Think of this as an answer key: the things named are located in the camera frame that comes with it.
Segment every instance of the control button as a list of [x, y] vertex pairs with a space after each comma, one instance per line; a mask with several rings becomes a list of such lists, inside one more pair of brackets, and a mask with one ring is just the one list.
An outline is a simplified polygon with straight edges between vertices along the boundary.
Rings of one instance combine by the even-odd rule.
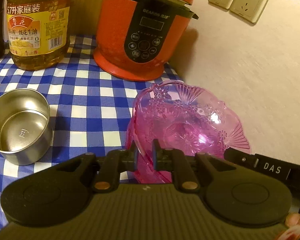
[[141, 54], [141, 57], [142, 57], [142, 58], [148, 58], [148, 57], [149, 57], [149, 53], [148, 53], [147, 51], [145, 51], [145, 52], [143, 52], [143, 53]]
[[147, 50], [150, 47], [150, 42], [149, 41], [140, 41], [138, 44], [138, 47], [141, 50]]
[[158, 46], [158, 45], [160, 44], [160, 40], [159, 40], [158, 38], [156, 38], [156, 39], [154, 39], [154, 40], [152, 41], [152, 44], [153, 44], [154, 46]]
[[140, 56], [140, 51], [136, 49], [132, 52], [132, 55], [133, 55], [133, 57], [139, 57]]
[[140, 36], [139, 36], [138, 33], [133, 33], [133, 34], [131, 35], [131, 39], [132, 39], [133, 41], [137, 41], [137, 40], [139, 40], [139, 38], [140, 38]]
[[150, 54], [154, 54], [157, 52], [157, 49], [155, 47], [152, 47], [149, 49]]
[[137, 45], [134, 42], [130, 42], [128, 45], [129, 49], [135, 49]]

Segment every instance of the copper screw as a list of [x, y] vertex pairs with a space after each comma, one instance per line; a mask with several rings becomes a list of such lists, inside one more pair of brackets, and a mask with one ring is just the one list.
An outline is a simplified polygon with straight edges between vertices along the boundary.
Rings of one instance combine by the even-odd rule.
[[99, 181], [94, 185], [94, 187], [96, 189], [105, 190], [105, 189], [110, 188], [110, 183], [106, 182], [106, 181]]
[[193, 182], [193, 181], [186, 181], [184, 183], [182, 183], [182, 187], [184, 189], [196, 189], [198, 187], [198, 184]]

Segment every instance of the transparent pink plastic bowl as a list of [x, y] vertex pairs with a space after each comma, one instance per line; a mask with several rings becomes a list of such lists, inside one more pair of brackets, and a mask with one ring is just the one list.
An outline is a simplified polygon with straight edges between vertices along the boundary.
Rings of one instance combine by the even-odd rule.
[[239, 117], [209, 91], [165, 81], [142, 90], [133, 105], [126, 147], [140, 151], [135, 177], [140, 183], [170, 183], [171, 173], [155, 171], [152, 140], [186, 155], [205, 152], [223, 158], [228, 147], [250, 153]]

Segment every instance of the control panel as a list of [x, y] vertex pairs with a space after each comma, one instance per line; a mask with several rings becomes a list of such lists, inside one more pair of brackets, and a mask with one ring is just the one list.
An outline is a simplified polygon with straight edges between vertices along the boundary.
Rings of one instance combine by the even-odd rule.
[[124, 42], [131, 60], [146, 63], [158, 55], [175, 17], [170, 8], [154, 0], [138, 2]]

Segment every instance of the red logo on label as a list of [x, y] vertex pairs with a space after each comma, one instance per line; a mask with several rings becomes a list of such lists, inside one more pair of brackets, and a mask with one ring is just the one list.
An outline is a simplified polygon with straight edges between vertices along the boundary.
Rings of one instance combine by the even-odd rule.
[[11, 28], [14, 28], [17, 26], [28, 28], [30, 26], [30, 24], [32, 23], [32, 21], [33, 21], [32, 18], [30, 18], [28, 16], [24, 16], [24, 15], [16, 15], [9, 19]]

